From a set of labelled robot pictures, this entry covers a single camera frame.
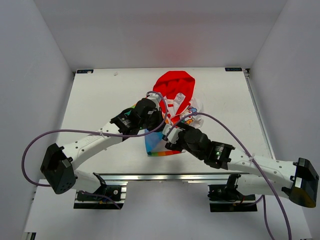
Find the red rainbow children's jacket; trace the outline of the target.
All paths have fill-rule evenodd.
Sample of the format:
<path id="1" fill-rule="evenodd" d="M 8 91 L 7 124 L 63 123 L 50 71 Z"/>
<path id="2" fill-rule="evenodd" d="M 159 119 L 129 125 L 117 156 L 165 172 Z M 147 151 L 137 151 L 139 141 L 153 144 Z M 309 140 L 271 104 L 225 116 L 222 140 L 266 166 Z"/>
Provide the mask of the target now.
<path id="1" fill-rule="evenodd" d="M 153 86 L 153 91 L 161 93 L 162 114 L 167 115 L 165 123 L 173 126 L 186 115 L 204 111 L 204 104 L 194 96 L 196 80 L 185 71 L 168 71 Z M 165 148 L 161 132 L 153 132 L 144 137 L 146 153 L 149 157 L 166 157 L 180 152 Z"/>

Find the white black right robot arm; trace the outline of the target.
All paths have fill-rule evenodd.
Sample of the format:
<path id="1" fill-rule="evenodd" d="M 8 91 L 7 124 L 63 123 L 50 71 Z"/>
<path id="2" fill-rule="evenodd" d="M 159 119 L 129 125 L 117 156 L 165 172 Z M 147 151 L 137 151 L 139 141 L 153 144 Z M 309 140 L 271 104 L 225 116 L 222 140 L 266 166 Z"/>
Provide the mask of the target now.
<path id="1" fill-rule="evenodd" d="M 199 129 L 186 124 L 179 127 L 167 124 L 162 134 L 167 149 L 187 151 L 214 169 L 239 171 L 239 176 L 230 175 L 230 184 L 225 187 L 226 195 L 233 200 L 242 195 L 277 193 L 299 206 L 316 207 L 320 177 L 305 158 L 283 161 L 249 156 L 230 144 L 211 141 Z"/>

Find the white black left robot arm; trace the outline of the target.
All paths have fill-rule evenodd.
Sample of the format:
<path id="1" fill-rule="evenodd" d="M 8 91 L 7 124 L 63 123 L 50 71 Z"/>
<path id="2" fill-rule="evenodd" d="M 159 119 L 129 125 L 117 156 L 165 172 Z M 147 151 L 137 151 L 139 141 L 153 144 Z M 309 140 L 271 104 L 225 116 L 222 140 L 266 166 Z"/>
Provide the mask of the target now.
<path id="1" fill-rule="evenodd" d="M 75 189 L 96 200 L 103 198 L 105 180 L 95 172 L 80 171 L 79 166 L 99 152 L 137 136 L 141 130 L 161 130 L 164 124 L 160 102 L 159 96 L 151 94 L 112 118 L 97 134 L 91 133 L 64 146 L 50 145 L 40 170 L 53 191 L 60 195 Z"/>

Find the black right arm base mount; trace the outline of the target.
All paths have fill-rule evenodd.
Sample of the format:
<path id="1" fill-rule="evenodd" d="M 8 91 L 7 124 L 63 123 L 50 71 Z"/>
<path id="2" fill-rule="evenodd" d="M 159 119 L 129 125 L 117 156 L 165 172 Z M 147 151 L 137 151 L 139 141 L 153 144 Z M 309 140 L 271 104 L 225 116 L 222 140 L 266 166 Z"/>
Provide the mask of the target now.
<path id="1" fill-rule="evenodd" d="M 257 212 L 256 196 L 243 195 L 238 188 L 240 174 L 231 174 L 224 184 L 208 186 L 209 207 L 211 213 Z"/>

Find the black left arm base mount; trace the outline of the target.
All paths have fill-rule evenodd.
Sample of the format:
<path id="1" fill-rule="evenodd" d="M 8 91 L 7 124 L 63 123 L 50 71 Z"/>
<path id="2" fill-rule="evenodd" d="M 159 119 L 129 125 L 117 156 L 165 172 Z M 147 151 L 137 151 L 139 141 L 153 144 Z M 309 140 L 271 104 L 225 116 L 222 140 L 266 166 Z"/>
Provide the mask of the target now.
<path id="1" fill-rule="evenodd" d="M 74 209 L 121 210 L 125 197 L 124 185 L 106 181 L 97 173 L 76 176 L 76 183 L 81 189 L 76 191 Z"/>

